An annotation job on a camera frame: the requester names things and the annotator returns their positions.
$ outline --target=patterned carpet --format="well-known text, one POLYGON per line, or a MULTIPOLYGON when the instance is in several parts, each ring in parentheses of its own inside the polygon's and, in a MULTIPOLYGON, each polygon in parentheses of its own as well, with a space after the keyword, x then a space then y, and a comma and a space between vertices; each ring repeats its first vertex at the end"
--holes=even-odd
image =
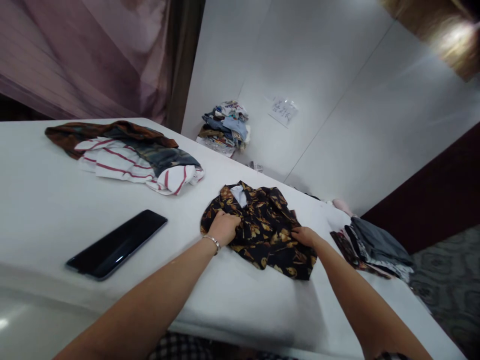
POLYGON ((480 225, 413 255, 410 286, 468 359, 480 359, 480 225))

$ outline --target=pink curtain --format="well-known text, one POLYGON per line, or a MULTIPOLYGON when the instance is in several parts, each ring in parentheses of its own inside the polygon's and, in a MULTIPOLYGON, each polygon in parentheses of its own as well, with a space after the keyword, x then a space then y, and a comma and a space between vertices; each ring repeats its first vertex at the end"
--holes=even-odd
POLYGON ((0 93, 54 119, 162 123, 170 1, 3 0, 0 93))

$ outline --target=brown patterned garment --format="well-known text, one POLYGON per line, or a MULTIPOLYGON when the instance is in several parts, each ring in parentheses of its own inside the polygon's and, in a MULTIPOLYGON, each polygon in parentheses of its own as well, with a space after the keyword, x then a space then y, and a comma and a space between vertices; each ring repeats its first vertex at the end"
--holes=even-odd
POLYGON ((263 270, 271 266, 280 273, 297 280, 308 280, 317 254, 290 236, 291 230, 301 226, 295 213, 276 187, 257 190, 240 181, 225 185, 220 195, 206 208, 200 222, 200 231, 206 234, 216 213, 222 209, 242 219, 230 247, 242 258, 263 270), (241 208, 230 189, 242 186, 246 206, 241 208))
POLYGON ((178 148, 173 139, 149 127, 140 126, 129 121, 119 120, 111 124, 101 125, 87 122, 69 122, 55 127, 47 127, 45 135, 75 160, 84 154, 75 147, 85 140, 105 137, 117 140, 137 140, 150 144, 158 144, 165 148, 178 148))

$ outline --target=pink item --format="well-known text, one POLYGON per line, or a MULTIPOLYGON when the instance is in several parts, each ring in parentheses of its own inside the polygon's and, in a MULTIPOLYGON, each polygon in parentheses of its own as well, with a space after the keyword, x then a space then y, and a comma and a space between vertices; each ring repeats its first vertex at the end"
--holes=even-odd
POLYGON ((354 217, 356 216, 349 208, 347 203, 343 201, 342 199, 334 199, 333 201, 333 206, 336 207, 338 210, 342 210, 344 213, 346 213, 349 217, 354 217))
POLYGON ((185 184, 195 185, 205 175, 201 167, 179 165, 168 168, 157 178, 150 163, 133 148, 108 137, 82 141, 75 150, 85 151, 78 159, 80 169, 98 177, 143 183, 162 195, 178 195, 185 184))

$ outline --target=black smartphone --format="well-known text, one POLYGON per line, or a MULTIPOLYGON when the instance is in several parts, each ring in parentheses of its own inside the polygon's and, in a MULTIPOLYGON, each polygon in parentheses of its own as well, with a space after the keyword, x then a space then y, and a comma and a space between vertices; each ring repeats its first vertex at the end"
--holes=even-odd
POLYGON ((142 211, 72 257, 66 267, 97 281, 105 280, 166 223, 165 217, 142 211))

